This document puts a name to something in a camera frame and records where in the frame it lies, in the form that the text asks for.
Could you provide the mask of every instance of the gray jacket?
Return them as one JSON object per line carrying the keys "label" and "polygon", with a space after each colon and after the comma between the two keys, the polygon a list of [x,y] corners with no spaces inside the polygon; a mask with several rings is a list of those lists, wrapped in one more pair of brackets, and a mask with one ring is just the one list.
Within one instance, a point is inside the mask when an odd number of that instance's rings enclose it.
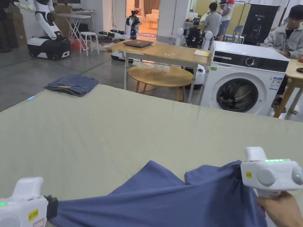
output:
{"label": "gray jacket", "polygon": [[299,59],[303,55],[303,25],[293,31],[286,42],[286,26],[274,30],[261,46],[270,47],[276,51],[290,52],[290,58]]}

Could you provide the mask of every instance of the washing machine control panel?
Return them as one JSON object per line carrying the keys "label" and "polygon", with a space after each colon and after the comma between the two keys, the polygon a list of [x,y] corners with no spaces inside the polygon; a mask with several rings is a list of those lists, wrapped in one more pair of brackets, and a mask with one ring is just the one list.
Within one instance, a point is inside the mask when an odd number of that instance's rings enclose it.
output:
{"label": "washing machine control panel", "polygon": [[289,63],[288,61],[257,58],[247,55],[231,54],[220,51],[215,51],[213,61],[218,63],[226,63],[231,65],[265,69],[277,72],[286,72]]}

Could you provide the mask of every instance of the yellow sticker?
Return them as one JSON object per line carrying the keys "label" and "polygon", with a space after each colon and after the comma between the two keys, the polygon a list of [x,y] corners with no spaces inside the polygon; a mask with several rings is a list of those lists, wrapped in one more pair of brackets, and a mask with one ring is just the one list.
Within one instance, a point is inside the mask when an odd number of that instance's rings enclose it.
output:
{"label": "yellow sticker", "polygon": [[252,179],[252,174],[251,174],[251,172],[246,172],[246,177]]}
{"label": "yellow sticker", "polygon": [[39,209],[34,210],[33,212],[30,212],[28,215],[28,222],[31,222],[39,215]]}

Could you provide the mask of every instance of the yellow notepad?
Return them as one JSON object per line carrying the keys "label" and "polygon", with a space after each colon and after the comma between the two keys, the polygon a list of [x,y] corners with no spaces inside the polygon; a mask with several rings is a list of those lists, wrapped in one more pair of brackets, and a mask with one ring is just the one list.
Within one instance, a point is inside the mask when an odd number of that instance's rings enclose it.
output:
{"label": "yellow notepad", "polygon": [[196,50],[196,52],[194,53],[194,55],[209,57],[209,56],[210,56],[210,53],[209,53],[209,52],[206,52],[206,51]]}

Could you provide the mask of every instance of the washing machine label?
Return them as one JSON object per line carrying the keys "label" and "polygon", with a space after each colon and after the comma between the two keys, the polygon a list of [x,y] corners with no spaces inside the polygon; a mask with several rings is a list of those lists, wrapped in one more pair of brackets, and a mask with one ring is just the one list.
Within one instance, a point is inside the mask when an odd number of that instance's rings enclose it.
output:
{"label": "washing machine label", "polygon": [[281,82],[282,82],[283,78],[281,77],[274,77],[272,79],[272,82],[271,82],[271,85],[269,87],[270,90],[278,90],[280,85],[281,85]]}

